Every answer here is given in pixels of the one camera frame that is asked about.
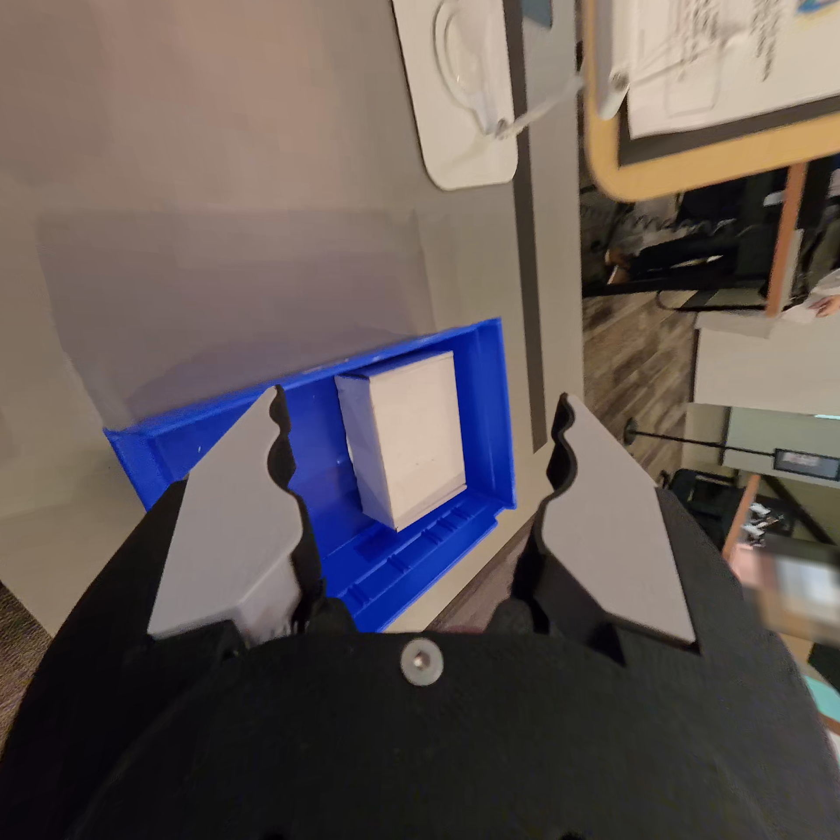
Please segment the wooden-edged table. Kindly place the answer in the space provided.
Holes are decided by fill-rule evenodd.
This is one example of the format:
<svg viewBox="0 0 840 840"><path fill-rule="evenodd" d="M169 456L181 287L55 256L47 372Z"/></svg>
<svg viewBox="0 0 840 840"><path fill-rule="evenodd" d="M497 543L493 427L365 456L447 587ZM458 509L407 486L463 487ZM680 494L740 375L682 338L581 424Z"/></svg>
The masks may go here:
<svg viewBox="0 0 840 840"><path fill-rule="evenodd" d="M838 98L833 98L832 111L826 106L804 105L810 119L766 115L759 119L763 130L744 130L723 140L623 164L621 106L609 119L602 116L602 96L609 89L619 92L616 83L622 80L619 74L610 78L609 71L601 68L600 51L611 47L617 20L613 2L582 3L584 147L592 179L603 193L632 203L786 167L779 232L763 308L766 319L778 319L795 271L801 241L797 225L809 165L838 152Z"/></svg>

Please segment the white lamp base plate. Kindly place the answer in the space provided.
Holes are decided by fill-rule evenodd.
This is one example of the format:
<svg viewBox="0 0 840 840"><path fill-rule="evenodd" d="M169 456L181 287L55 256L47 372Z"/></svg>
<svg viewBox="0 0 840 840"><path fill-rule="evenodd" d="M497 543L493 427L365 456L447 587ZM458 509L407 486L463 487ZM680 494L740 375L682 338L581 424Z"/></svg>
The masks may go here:
<svg viewBox="0 0 840 840"><path fill-rule="evenodd" d="M453 192L511 181L518 167L502 1L393 1L426 172Z"/></svg>

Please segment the blue plastic bin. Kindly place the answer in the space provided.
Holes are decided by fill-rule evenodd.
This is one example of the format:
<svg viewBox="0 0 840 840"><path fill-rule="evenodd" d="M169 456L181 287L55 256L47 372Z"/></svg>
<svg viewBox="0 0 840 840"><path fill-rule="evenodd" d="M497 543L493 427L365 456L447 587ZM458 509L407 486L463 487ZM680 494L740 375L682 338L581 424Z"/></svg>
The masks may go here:
<svg viewBox="0 0 840 840"><path fill-rule="evenodd" d="M447 351L454 355L466 489L403 534L386 534L362 512L334 377ZM327 594L343 601L364 633L386 630L496 528L503 510L517 506L507 368L496 318L269 379L125 429L103 428L145 510L272 385L286 394L297 466L291 487L308 507Z"/></svg>

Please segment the white printed paper sheet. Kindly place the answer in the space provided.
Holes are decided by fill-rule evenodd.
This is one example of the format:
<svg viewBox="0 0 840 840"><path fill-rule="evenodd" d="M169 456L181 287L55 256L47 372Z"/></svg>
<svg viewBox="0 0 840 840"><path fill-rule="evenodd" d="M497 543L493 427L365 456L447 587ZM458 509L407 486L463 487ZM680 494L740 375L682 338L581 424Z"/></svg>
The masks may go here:
<svg viewBox="0 0 840 840"><path fill-rule="evenodd" d="M631 139L703 130L839 92L839 2L623 2Z"/></svg>

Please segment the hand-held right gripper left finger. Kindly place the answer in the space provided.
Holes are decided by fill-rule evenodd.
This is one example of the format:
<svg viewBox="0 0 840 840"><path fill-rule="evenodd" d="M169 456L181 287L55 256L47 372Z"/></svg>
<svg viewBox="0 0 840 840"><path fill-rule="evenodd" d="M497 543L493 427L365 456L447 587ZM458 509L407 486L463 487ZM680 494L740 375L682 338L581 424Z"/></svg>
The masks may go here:
<svg viewBox="0 0 840 840"><path fill-rule="evenodd" d="M305 627L322 598L284 392L271 386L191 470L148 624L165 639L232 622L247 643Z"/></svg>

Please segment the black desk mat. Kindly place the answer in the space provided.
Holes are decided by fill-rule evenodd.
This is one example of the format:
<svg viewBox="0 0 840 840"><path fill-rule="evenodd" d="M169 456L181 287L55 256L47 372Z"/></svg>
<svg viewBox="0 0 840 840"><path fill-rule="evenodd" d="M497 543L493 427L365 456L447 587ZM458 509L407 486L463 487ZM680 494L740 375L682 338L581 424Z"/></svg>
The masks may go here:
<svg viewBox="0 0 840 840"><path fill-rule="evenodd" d="M671 130L633 138L629 130L628 105L624 101L617 115L617 161L619 166L635 165L838 113L839 96L836 95L700 129L679 132Z"/></svg>

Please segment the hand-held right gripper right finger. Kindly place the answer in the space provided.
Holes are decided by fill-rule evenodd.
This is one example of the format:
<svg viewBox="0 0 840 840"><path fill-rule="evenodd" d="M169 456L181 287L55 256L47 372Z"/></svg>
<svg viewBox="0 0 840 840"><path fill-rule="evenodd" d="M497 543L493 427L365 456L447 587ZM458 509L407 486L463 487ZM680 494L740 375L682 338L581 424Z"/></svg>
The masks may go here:
<svg viewBox="0 0 840 840"><path fill-rule="evenodd" d="M654 481L575 395L560 396L552 439L553 491L533 523L533 600L561 632L586 643L603 627L624 627L694 646Z"/></svg>

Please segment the black floor stand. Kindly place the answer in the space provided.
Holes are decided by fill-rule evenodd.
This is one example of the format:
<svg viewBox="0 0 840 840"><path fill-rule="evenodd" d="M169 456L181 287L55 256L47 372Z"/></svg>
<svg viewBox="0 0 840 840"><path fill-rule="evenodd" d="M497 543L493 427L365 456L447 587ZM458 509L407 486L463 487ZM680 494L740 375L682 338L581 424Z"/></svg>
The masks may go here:
<svg viewBox="0 0 840 840"><path fill-rule="evenodd" d="M703 448L711 448L716 449L721 452L739 452L745 455L756 455L760 457L767 457L774 459L776 457L778 449L772 449L770 451L763 451L758 449L751 449L751 448L743 448L743 447L736 447L731 446L729 444L724 443L716 443L716 442L709 442L706 440L699 440L695 438L686 438L686 437L678 437L675 435L669 434L661 434L661 433L653 433L648 432L646 430L642 430L637 421L634 418L630 418L626 421L623 427L623 436L622 441L623 444L628 447L636 442L638 438L650 438L650 439L657 439L666 441L669 443L676 443L681 445L691 445L691 446L698 446Z"/></svg>

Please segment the white cardboard box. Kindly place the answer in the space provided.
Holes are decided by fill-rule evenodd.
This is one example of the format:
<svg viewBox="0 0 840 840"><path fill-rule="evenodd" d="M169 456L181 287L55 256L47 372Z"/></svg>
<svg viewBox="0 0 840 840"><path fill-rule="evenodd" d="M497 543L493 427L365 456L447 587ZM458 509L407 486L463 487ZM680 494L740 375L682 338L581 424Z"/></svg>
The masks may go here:
<svg viewBox="0 0 840 840"><path fill-rule="evenodd" d="M465 490L451 350L411 353L333 382L366 516L401 532Z"/></svg>

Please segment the white cabinet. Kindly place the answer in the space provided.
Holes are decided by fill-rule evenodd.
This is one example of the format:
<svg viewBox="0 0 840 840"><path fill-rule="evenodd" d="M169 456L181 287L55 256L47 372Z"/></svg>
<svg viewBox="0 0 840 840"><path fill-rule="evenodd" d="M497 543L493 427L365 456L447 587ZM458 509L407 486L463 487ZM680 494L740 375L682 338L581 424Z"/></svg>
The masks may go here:
<svg viewBox="0 0 840 840"><path fill-rule="evenodd" d="M804 324L713 311L696 326L695 403L838 416L838 315Z"/></svg>

